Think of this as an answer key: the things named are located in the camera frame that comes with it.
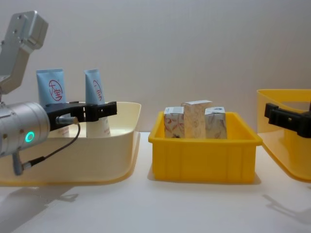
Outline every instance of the white tabletop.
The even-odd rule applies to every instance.
[[[148,135],[122,182],[0,188],[0,233],[311,232],[311,184],[288,177],[262,147],[255,184],[159,182],[151,180]]]

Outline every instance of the black clamp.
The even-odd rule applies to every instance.
[[[47,104],[44,107],[50,120],[50,131],[60,129],[66,125],[56,123],[56,118],[62,115],[70,114],[71,117],[77,117],[79,122],[93,122],[102,117],[108,117],[117,114],[117,102],[106,104],[85,104],[76,102]]]
[[[264,116],[269,118],[269,124],[292,130],[304,138],[311,138],[311,111],[295,113],[267,103]]]

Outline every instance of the plastic container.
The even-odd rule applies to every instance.
[[[260,137],[236,113],[226,113],[228,139],[165,138],[160,112],[149,135],[155,179],[185,182],[251,183]]]
[[[109,116],[111,137],[86,138],[86,124],[81,123],[81,133],[74,144],[55,154],[46,161],[15,176],[12,157],[1,159],[0,185],[85,185],[111,183],[122,177],[134,166],[138,151],[138,119],[141,105],[118,102],[118,114]],[[23,162],[44,156],[75,137],[78,127],[69,127],[69,137],[53,138],[40,145],[20,152]]]
[[[264,116],[265,105],[272,103],[292,112],[302,113],[310,104],[311,90],[258,90],[257,130],[263,139],[263,146],[274,160],[293,178],[311,181],[311,139],[296,132],[268,124]]]

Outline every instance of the white wall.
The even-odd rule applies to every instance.
[[[62,67],[68,100],[84,100],[98,67],[107,100],[158,111],[208,99],[256,127],[256,90],[311,88],[310,0],[2,0],[0,38],[13,13],[49,23],[23,85],[6,102],[37,101],[35,71]]]

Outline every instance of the yellow plastic bin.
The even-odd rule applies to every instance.
[[[155,179],[185,182],[251,183],[256,146],[262,139],[236,113],[226,113],[228,139],[165,138],[160,112],[149,135]]]
[[[293,178],[311,182],[311,139],[296,132],[268,124],[265,106],[272,103],[281,109],[303,113],[311,100],[311,90],[258,90],[257,130],[263,146],[274,160]]]

